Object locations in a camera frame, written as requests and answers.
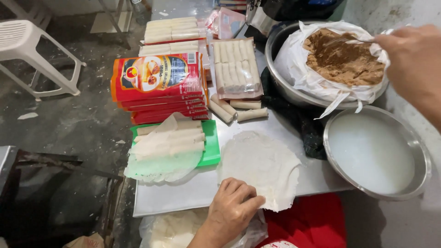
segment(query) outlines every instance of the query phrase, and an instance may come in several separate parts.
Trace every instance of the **human hand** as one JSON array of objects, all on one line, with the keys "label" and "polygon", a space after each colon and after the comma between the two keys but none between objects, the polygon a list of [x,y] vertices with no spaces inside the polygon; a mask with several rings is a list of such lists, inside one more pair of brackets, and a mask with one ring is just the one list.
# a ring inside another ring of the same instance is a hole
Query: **human hand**
[{"label": "human hand", "polygon": [[248,226],[264,203],[265,198],[257,196],[253,186],[232,177],[223,180],[210,205],[207,220],[188,248],[222,248]]},{"label": "human hand", "polygon": [[441,100],[441,31],[436,26],[406,26],[377,35],[375,42],[389,54],[387,76],[399,95],[417,109]]}]

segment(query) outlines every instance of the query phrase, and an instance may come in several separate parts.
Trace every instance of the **green cutting board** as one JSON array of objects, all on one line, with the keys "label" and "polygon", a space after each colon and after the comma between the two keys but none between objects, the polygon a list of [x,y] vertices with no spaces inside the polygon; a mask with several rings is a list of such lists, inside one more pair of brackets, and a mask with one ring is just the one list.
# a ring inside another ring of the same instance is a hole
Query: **green cutting board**
[{"label": "green cutting board", "polygon": [[[139,125],[136,127],[130,128],[133,132],[133,140],[138,136],[138,128],[149,127],[159,125],[157,124],[145,124]],[[202,152],[202,158],[198,163],[198,166],[206,166],[206,165],[214,165],[219,163],[221,160],[221,151],[219,149],[219,141],[217,139],[217,129],[216,129],[216,121],[215,120],[203,120],[202,121],[202,130],[205,133],[205,151]]]}]

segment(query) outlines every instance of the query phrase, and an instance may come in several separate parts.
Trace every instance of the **paper bag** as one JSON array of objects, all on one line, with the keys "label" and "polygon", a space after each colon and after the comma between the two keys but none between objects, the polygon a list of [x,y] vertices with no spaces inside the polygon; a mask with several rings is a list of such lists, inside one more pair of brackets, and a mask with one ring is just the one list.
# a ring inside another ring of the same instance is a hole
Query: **paper bag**
[{"label": "paper bag", "polygon": [[104,248],[104,240],[98,233],[94,233],[89,237],[81,236],[65,244],[63,248]]}]

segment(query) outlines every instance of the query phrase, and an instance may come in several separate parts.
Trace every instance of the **metal bowl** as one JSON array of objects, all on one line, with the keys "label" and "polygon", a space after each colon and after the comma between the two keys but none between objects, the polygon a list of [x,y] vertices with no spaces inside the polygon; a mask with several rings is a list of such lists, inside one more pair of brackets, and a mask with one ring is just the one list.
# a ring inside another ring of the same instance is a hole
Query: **metal bowl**
[{"label": "metal bowl", "polygon": [[427,149],[427,147],[421,142],[421,138],[416,133],[416,131],[407,123],[404,123],[402,121],[397,120],[391,113],[372,106],[364,106],[361,110],[360,114],[369,115],[371,117],[374,117],[376,119],[382,120],[388,125],[394,127],[401,135],[402,137],[407,141],[407,144],[409,145],[413,157],[414,157],[414,164],[415,164],[415,175],[411,183],[401,192],[395,193],[395,194],[378,194],[373,191],[370,191],[358,183],[356,183],[354,180],[352,180],[338,165],[336,160],[334,159],[331,147],[329,146],[329,139],[328,139],[328,133],[329,128],[332,124],[332,122],[343,115],[350,115],[355,114],[355,109],[348,109],[345,111],[342,111],[338,113],[337,115],[334,115],[331,117],[328,122],[326,123],[325,132],[323,134],[323,143],[325,146],[326,154],[328,155],[328,161],[331,164],[331,166],[334,168],[335,171],[337,171],[340,176],[342,176],[346,181],[348,181],[350,184],[354,185],[358,189],[362,190],[366,194],[378,198],[381,200],[389,200],[389,201],[403,201],[408,200],[412,197],[415,197],[419,194],[421,194],[424,191],[425,185],[428,183],[430,179],[430,175],[432,172],[432,162],[430,159],[430,154]]},{"label": "metal bowl", "polygon": [[[305,25],[310,25],[313,23],[327,23],[324,21],[303,21]],[[276,88],[280,92],[280,94],[290,103],[295,104],[297,106],[308,106],[315,105],[323,108],[327,108],[331,102],[324,101],[321,99],[314,98],[309,96],[299,90],[294,89],[278,72],[276,67],[274,66],[274,60],[276,59],[277,54],[279,53],[280,48],[282,47],[285,40],[288,39],[288,36],[297,30],[299,30],[299,23],[295,22],[288,26],[280,26],[275,29],[268,38],[268,41],[265,46],[265,59],[266,64],[268,65],[269,72],[274,78],[276,82]],[[381,96],[387,88],[387,84],[385,84],[380,91],[375,94],[375,99]],[[337,109],[351,109],[356,108],[358,103],[356,101],[352,102],[342,102],[337,106]]]}]

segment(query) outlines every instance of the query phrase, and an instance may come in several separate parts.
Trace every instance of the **starch water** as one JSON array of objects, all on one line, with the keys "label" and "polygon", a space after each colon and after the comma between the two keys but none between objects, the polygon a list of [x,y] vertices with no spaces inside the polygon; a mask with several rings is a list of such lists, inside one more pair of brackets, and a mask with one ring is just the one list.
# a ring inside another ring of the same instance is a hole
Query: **starch water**
[{"label": "starch water", "polygon": [[415,164],[411,150],[384,121],[361,113],[341,116],[331,124],[328,137],[338,165],[364,188],[393,194],[412,181]]}]

